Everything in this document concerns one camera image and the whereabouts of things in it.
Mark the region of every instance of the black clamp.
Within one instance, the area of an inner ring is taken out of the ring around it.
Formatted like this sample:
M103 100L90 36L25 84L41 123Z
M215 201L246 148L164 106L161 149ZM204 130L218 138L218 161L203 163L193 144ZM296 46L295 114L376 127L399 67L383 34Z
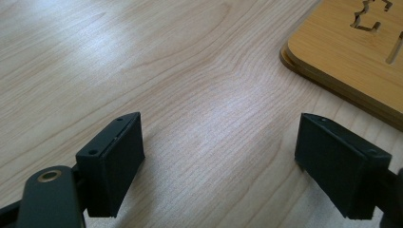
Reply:
M296 161L349 219L384 219L403 225L403 169L388 169L392 156L332 120L303 113Z
M0 209L0 227L85 227L90 217L116 217L144 160L139 112L112 121L76 154L73 168L32 175L23 198Z

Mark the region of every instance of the light wood grain surface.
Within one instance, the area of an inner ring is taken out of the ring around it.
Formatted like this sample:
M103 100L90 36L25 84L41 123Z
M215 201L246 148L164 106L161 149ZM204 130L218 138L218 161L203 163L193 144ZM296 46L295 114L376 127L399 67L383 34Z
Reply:
M117 218L88 227L377 227L344 219L296 166L301 112L393 154L403 134L287 69L317 0L0 2L0 206L140 111L145 161Z

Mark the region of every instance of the groove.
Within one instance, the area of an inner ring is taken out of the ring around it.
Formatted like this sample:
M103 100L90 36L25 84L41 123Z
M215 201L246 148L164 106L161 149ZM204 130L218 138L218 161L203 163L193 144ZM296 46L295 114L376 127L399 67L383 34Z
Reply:
M389 11L391 9L391 7L393 6L393 3L388 0L382 0L382 2L386 3L384 11Z
M369 27L363 27L363 26L357 26L355 29L360 29L360 30L365 30L365 31L370 31L370 32L377 32L379 31L380 28L380 22L375 22L372 28Z
M354 22L350 25L353 28L357 28L359 26L359 23L361 22L361 15L367 13L370 10L370 3L372 3L374 0L369 0L369 1L363 1L362 4L364 5L364 9L361 11L355 12L355 20Z
M400 35L399 35L399 37L397 38L396 43L394 44L394 47L393 47L393 49L392 49L392 51L391 51L391 54L390 54L389 57L386 59L386 63L388 63L388 64L390 64L390 65L391 65L392 63L394 63L394 61L396 60L397 55L398 55L400 49L402 48L402 45L403 45L403 31L400 32Z

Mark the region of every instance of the small hole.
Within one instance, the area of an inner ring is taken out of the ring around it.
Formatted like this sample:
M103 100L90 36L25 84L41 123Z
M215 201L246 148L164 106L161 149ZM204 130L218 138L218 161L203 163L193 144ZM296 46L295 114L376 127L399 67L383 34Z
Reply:
M96 155L98 153L98 150L90 150L88 151L89 155Z
M43 179L48 180L48 179L52 179L54 177L57 176L56 172L50 172L50 173L46 173L42 176Z
M53 181L59 178L61 175L62 172L60 170L51 170L39 176L38 181L40 182Z

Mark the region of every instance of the wooden board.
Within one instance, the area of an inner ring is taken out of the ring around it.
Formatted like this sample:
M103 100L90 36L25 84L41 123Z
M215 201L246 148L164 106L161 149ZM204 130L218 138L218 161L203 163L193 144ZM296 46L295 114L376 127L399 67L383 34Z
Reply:
M325 0L282 50L293 71L403 128L403 1Z

